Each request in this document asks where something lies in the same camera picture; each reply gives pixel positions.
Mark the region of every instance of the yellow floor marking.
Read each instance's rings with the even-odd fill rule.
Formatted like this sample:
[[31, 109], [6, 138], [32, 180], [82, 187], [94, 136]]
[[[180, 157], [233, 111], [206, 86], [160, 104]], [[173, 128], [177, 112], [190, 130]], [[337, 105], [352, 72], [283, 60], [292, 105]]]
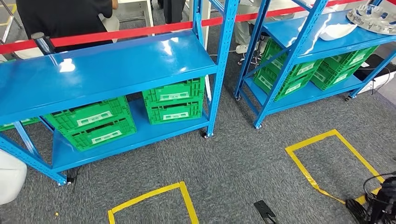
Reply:
[[149, 197], [153, 197], [153, 196], [156, 196], [156, 195], [159, 195], [161, 193], [164, 193], [164, 192], [167, 192], [167, 191], [170, 191], [170, 190], [173, 190], [173, 189], [177, 189], [177, 188], [180, 188], [180, 191], [181, 191], [183, 199], [184, 199], [184, 203], [186, 205], [188, 214], [190, 216], [191, 223], [198, 224], [199, 221], [198, 221], [198, 218], [197, 218], [197, 214], [195, 213], [194, 206], [192, 205], [192, 201], [191, 201], [190, 195], [188, 194], [187, 187], [186, 187], [186, 185], [185, 185], [185, 183], [183, 181], [178, 182], [178, 183], [174, 183], [174, 184], [171, 184], [171, 185], [168, 185], [168, 186], [165, 186], [165, 187], [153, 190], [153, 191], [150, 191], [150, 192], [148, 192], [146, 194], [140, 195], [139, 197], [133, 198], [133, 199], [131, 199], [129, 201], [126, 201], [126, 202], [124, 202], [124, 203], [122, 203], [120, 205], [115, 206], [114, 208], [110, 209], [107, 212], [108, 215], [109, 215], [109, 223], [110, 224], [115, 224], [114, 213], [116, 213], [118, 211], [121, 211], [122, 209], [127, 208], [129, 206], [132, 206], [132, 205], [134, 205], [136, 203], [139, 203], [139, 202], [141, 202], [144, 199], [147, 199]]
[[[16, 4], [7, 4], [7, 6], [12, 6], [13, 8], [11, 9], [12, 14], [14, 14], [16, 12]], [[11, 16], [8, 17], [7, 22], [4, 23], [0, 23], [0, 26], [6, 26], [10, 23], [11, 21]]]
[[[363, 165], [365, 167], [367, 167], [367, 169], [373, 174], [373, 175], [379, 175], [379, 173], [367, 162], [367, 160], [365, 160], [363, 158], [362, 155], [360, 155], [360, 153], [335, 129], [328, 131], [326, 133], [323, 134], [319, 134], [317, 136], [314, 136], [310, 139], [301, 141], [297, 144], [294, 144], [292, 146], [289, 146], [286, 148], [286, 152], [287, 154], [289, 154], [289, 156], [291, 157], [291, 159], [297, 164], [298, 168], [300, 169], [300, 171], [303, 173], [303, 175], [305, 176], [305, 178], [308, 180], [308, 182], [312, 185], [313, 188], [315, 188], [316, 190], [318, 190], [320, 193], [329, 196], [343, 204], [345, 204], [345, 202], [341, 199], [338, 199], [334, 196], [332, 196], [331, 194], [327, 193], [326, 191], [320, 189], [318, 183], [316, 183], [316, 181], [312, 178], [312, 176], [310, 175], [310, 173], [307, 171], [307, 169], [304, 167], [304, 165], [301, 163], [301, 161], [297, 158], [297, 156], [294, 154], [294, 151], [296, 151], [297, 149], [303, 148], [307, 145], [310, 145], [312, 143], [318, 142], [320, 140], [323, 140], [327, 137], [330, 136], [337, 136], [338, 139], [341, 140], [341, 142], [360, 160], [360, 162], [363, 163]], [[384, 179], [382, 177], [377, 177], [377, 179], [380, 182], [384, 182]], [[377, 194], [380, 188], [377, 188], [375, 190], [373, 190], [371, 193], [373, 194]], [[364, 204], [366, 202], [366, 199], [363, 196], [360, 196], [358, 198], [355, 199], [357, 202], [359, 202], [360, 204]]]

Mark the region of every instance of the stacked crates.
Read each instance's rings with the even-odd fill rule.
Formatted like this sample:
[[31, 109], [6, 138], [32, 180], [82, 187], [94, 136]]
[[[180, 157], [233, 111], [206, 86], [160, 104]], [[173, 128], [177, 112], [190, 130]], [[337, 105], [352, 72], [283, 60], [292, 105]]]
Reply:
[[125, 96], [47, 114], [44, 117], [79, 151], [136, 132]]
[[[38, 118], [30, 118], [30, 119], [25, 119], [25, 120], [21, 120], [22, 124], [25, 125], [31, 125], [34, 123], [39, 122], [40, 120]], [[13, 124], [6, 124], [6, 125], [1, 125], [0, 126], [0, 132], [5, 131], [5, 130], [9, 130], [9, 129], [13, 129], [15, 128]]]
[[200, 118], [204, 93], [205, 77], [143, 91], [150, 124]]
[[[269, 60], [281, 50], [281, 47], [275, 43], [274, 40], [269, 39], [265, 47], [261, 63]], [[267, 94], [269, 94], [271, 91], [286, 57], [286, 53], [282, 54], [255, 74], [253, 79], [254, 83], [262, 88]], [[304, 88], [304, 86], [312, 78], [315, 71], [318, 69], [321, 61], [322, 60], [317, 60], [295, 65], [286, 77], [283, 85], [280, 88], [280, 91], [275, 97], [275, 101], [280, 100], [283, 97], [300, 90], [301, 88]]]
[[376, 48], [377, 46], [374, 46], [325, 58], [311, 81], [319, 89], [326, 90], [348, 79]]

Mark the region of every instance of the red rope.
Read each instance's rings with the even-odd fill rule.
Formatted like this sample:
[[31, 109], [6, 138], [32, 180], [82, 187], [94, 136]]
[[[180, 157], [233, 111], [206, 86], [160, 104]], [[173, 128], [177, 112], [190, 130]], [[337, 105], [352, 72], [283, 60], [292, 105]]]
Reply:
[[[346, 4], [356, 1], [361, 1], [361, 0], [334, 0], [328, 2], [326, 6], [331, 7], [335, 5]], [[303, 9], [302, 7], [274, 10], [267, 12], [267, 17], [302, 12], [304, 10], [305, 9]], [[235, 17], [235, 21], [242, 22], [242, 21], [253, 20], [256, 18], [257, 18], [257, 13], [242, 14], [242, 15], [237, 15]], [[204, 27], [216, 26], [216, 25], [220, 25], [222, 22], [223, 22], [222, 17], [216, 17], [208, 20], [202, 20], [202, 26]], [[180, 22], [174, 24], [159, 25], [154, 27], [143, 27], [143, 28], [113, 31], [113, 32], [102, 32], [102, 33], [94, 33], [94, 34], [51, 38], [51, 41], [53, 42], [55, 47], [62, 47], [62, 46], [70, 46], [70, 45], [76, 45], [82, 43], [106, 41], [111, 39], [123, 39], [123, 38], [137, 37], [137, 36], [145, 36], [150, 34], [159, 34], [159, 33], [170, 32], [173, 30], [190, 29], [190, 28], [192, 28], [192, 22]], [[4, 44], [4, 45], [0, 45], [0, 54], [11, 53], [17, 50], [24, 50], [34, 47], [36, 47], [36, 44], [34, 43], [33, 40]]]

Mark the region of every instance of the blue shelf board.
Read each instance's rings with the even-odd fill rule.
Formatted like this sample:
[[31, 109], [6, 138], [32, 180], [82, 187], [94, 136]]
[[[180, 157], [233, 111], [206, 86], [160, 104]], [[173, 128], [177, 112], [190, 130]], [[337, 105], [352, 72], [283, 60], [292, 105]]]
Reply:
[[[256, 97], [256, 99], [259, 101], [259, 103], [261, 105], [264, 105], [268, 97], [267, 94], [253, 82], [252, 77], [247, 78], [245, 83], [249, 87], [253, 95]], [[267, 114], [273, 114], [279, 111], [290, 109], [295, 106], [300, 106], [319, 99], [354, 90], [361, 87], [361, 85], [363, 85], [363, 82], [353, 75], [349, 79], [341, 81], [339, 84], [325, 91], [320, 90], [312, 82], [308, 82], [308, 84], [304, 88], [286, 96], [285, 98], [273, 102]]]
[[[396, 41], [396, 35], [377, 34], [360, 27], [357, 27], [350, 34], [333, 41], [324, 41], [318, 37], [324, 24], [349, 24], [350, 21], [346, 17], [347, 12], [348, 10], [320, 15], [312, 28], [310, 36], [302, 47], [301, 55], [296, 60], [296, 63], [314, 61]], [[280, 46], [285, 48], [296, 40], [304, 21], [305, 18], [298, 18], [265, 23], [263, 30], [266, 30]]]
[[61, 172], [209, 125], [205, 112], [199, 119], [151, 125], [142, 99], [129, 102], [129, 106], [136, 124], [137, 133], [96, 148], [79, 152], [61, 133], [55, 131], [52, 149], [52, 169], [56, 172]]
[[191, 30], [1, 63], [0, 124], [216, 72]]

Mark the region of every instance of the crate label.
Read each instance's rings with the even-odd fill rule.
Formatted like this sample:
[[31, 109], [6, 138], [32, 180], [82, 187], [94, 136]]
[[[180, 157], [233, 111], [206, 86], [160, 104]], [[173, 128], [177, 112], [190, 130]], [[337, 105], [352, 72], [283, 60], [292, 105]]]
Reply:
[[339, 62], [341, 60], [341, 56], [337, 55], [337, 56], [333, 56], [331, 57], [332, 59], [336, 60], [337, 62]]
[[300, 75], [300, 74], [302, 74], [302, 73], [304, 73], [306, 71], [309, 71], [309, 70], [313, 69], [314, 65], [315, 65], [315, 63], [311, 63], [311, 64], [303, 67], [302, 69], [300, 69], [300, 71], [297, 72], [297, 75]]
[[362, 60], [362, 59], [364, 58], [365, 55], [366, 55], [366, 54], [361, 54], [361, 55], [357, 56], [357, 57], [356, 57], [354, 60], [352, 60], [352, 62], [349, 63], [349, 64], [353, 64], [353, 63], [356, 63], [356, 62]]
[[320, 81], [324, 82], [326, 77], [324, 77], [323, 75], [321, 75], [319, 72], [315, 72], [315, 74], [313, 75], [316, 78], [318, 78]]
[[83, 119], [77, 120], [77, 124], [80, 127], [80, 126], [88, 125], [88, 124], [93, 123], [95, 121], [103, 120], [103, 119], [106, 119], [106, 118], [109, 118], [109, 117], [112, 117], [112, 116], [113, 115], [111, 114], [110, 111], [106, 111], [106, 112], [103, 112], [103, 113], [100, 113], [100, 114], [96, 114], [96, 115], [90, 116], [88, 118], [83, 118]]
[[120, 136], [120, 135], [122, 135], [122, 132], [120, 130], [118, 130], [118, 131], [115, 131], [115, 132], [112, 132], [112, 133], [109, 133], [109, 134], [102, 135], [102, 136], [97, 137], [97, 138], [93, 138], [93, 139], [91, 139], [91, 141], [92, 141], [92, 144], [97, 144], [99, 142], [103, 142], [103, 141], [106, 141], [108, 139], [112, 139], [112, 138], [115, 138], [117, 136]]
[[272, 84], [269, 83], [263, 76], [260, 76], [260, 77], [259, 77], [259, 80], [260, 80], [264, 85], [266, 85], [269, 89], [272, 88]]
[[163, 94], [163, 95], [160, 95], [160, 101], [173, 100], [173, 99], [183, 99], [183, 98], [188, 98], [188, 97], [190, 97], [188, 92], [180, 92], [180, 93], [173, 93], [173, 94]]
[[188, 117], [188, 112], [174, 113], [174, 114], [163, 115], [162, 120], [170, 120], [170, 119], [176, 119], [176, 118], [187, 118], [187, 117]]
[[[28, 118], [28, 119], [21, 120], [21, 123], [23, 124], [24, 122], [27, 122], [27, 121], [30, 121], [30, 119]], [[14, 125], [14, 124], [13, 123], [9, 123], [9, 124], [3, 125], [2, 127], [8, 127], [8, 126], [11, 126], [11, 125]]]
[[288, 88], [286, 90], [286, 92], [285, 92], [285, 95], [288, 94], [289, 92], [293, 91], [293, 90], [296, 90], [296, 89], [300, 88], [300, 86], [301, 86], [301, 83], [299, 83], [299, 84], [297, 84], [297, 85], [295, 85], [293, 87]]
[[334, 83], [337, 83], [337, 82], [339, 82], [339, 81], [345, 79], [347, 76], [348, 76], [348, 74], [344, 74], [344, 75], [338, 77], [338, 78], [334, 81]]

